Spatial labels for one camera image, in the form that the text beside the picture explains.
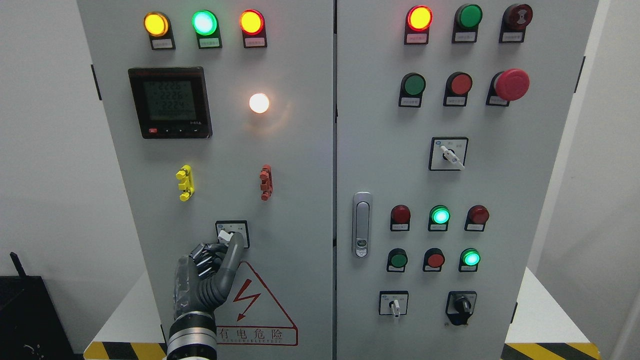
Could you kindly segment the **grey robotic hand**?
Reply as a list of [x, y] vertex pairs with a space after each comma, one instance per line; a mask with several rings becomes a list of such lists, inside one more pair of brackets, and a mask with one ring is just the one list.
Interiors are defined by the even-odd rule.
[[188, 312], [213, 313], [231, 292], [245, 240], [231, 235], [228, 243], [201, 243], [178, 259], [174, 272], [173, 317]]

